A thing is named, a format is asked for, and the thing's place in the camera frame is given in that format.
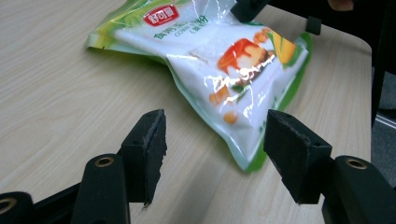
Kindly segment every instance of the white plastic bag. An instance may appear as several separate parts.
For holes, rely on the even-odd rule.
[[[303,34],[294,44],[264,25],[240,23],[230,13],[233,5],[129,0],[99,24],[86,45],[161,59],[240,168],[252,171],[265,160],[267,110],[281,109],[296,91],[311,41]]]

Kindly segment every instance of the floor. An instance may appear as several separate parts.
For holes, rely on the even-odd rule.
[[[396,109],[396,76],[385,74],[380,108]],[[379,111],[372,129],[372,164],[396,187],[396,117]]]

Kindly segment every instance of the orange food illustration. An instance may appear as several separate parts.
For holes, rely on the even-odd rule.
[[[234,111],[230,111],[224,115],[223,119],[229,124],[234,124],[238,120],[238,116]]]
[[[228,66],[231,66],[235,70],[251,67],[251,64],[253,64],[253,66],[259,64],[264,58],[264,55],[265,49],[262,49],[257,44],[243,38],[233,43],[233,45],[225,51],[224,55],[218,61],[218,68],[228,74]],[[249,58],[252,58],[252,56],[256,57],[251,60],[251,64],[239,64],[238,59],[243,56],[247,56]]]
[[[213,105],[219,105],[221,102],[227,100],[230,97],[227,86],[223,85],[218,91],[209,95],[209,101]]]
[[[268,39],[268,32],[271,32],[270,28],[263,28],[260,32],[257,32],[254,37],[253,41],[255,44],[265,43]]]
[[[282,64],[287,64],[293,57],[296,46],[275,32],[272,35],[277,58]]]

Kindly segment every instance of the plastic packaging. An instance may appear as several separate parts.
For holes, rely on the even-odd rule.
[[[311,41],[241,23],[231,0],[134,0],[110,13],[86,45],[141,54],[168,65],[177,87],[227,143],[239,167],[259,169],[268,109],[296,91]]]

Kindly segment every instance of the light wood surface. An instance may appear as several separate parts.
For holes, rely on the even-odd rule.
[[[297,205],[267,160],[239,170],[223,140],[192,110],[166,66],[86,49],[88,33],[123,0],[0,2],[0,193],[34,202],[81,180],[91,158],[119,150],[139,118],[164,108],[167,155],[153,204],[132,223],[322,223]],[[258,21],[294,39],[305,19],[266,7]],[[322,26],[287,112],[333,146],[332,157],[370,160],[371,50]]]

